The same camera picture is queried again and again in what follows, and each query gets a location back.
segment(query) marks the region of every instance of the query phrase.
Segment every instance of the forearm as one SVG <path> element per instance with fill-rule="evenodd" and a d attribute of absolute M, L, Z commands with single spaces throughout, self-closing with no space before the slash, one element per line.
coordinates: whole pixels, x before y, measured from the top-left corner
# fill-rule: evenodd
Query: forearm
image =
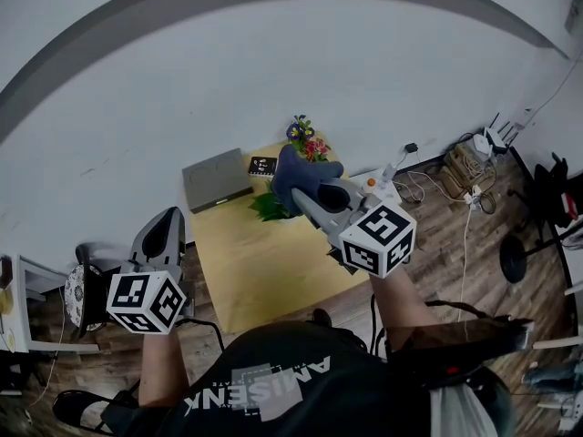
<path fill-rule="evenodd" d="M 386 329 L 439 323 L 439 319 L 425 306 L 403 267 L 393 270 L 384 279 L 371 277 L 371 283 Z M 389 341 L 395 346 L 399 342 L 394 342 L 390 336 Z"/>
<path fill-rule="evenodd" d="M 188 389 L 189 378 L 176 331 L 169 335 L 144 335 L 139 405 L 171 407 Z"/>

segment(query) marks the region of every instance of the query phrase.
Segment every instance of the power adapter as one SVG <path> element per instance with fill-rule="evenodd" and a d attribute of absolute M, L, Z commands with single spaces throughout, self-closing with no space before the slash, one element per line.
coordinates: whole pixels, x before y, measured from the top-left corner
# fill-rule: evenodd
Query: power adapter
<path fill-rule="evenodd" d="M 410 142 L 409 144 L 407 144 L 404 147 L 404 151 L 407 154 L 414 154 L 415 152 L 417 152 L 419 150 L 419 147 L 417 147 L 417 145 L 414 142 Z"/>

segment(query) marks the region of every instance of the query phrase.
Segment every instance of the book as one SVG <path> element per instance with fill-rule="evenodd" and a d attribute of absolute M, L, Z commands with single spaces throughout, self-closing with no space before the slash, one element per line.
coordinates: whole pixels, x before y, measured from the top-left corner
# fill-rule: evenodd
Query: book
<path fill-rule="evenodd" d="M 277 168 L 277 158 L 252 157 L 249 165 L 249 174 L 254 177 L 272 177 Z"/>

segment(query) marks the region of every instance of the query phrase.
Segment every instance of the table leg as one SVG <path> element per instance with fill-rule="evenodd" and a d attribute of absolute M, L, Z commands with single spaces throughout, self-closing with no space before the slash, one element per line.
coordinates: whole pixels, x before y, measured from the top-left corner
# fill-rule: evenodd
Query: table leg
<path fill-rule="evenodd" d="M 77 353 L 97 353 L 100 351 L 96 343 L 52 343 L 49 341 L 32 340 L 28 344 L 29 350 L 35 351 L 73 351 Z"/>

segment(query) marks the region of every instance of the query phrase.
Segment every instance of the white device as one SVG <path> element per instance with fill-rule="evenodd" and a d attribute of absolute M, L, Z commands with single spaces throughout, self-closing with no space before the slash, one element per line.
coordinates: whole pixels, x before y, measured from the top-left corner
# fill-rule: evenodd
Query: white device
<path fill-rule="evenodd" d="M 492 154 L 492 146 L 485 136 L 474 135 L 474 147 L 477 151 L 481 152 L 482 154 L 486 154 L 489 157 Z"/>
<path fill-rule="evenodd" d="M 186 300 L 170 272 L 114 275 L 107 312 L 132 333 L 169 334 Z"/>
<path fill-rule="evenodd" d="M 391 199 L 339 235 L 343 262 L 384 278 L 413 251 L 417 222 Z"/>

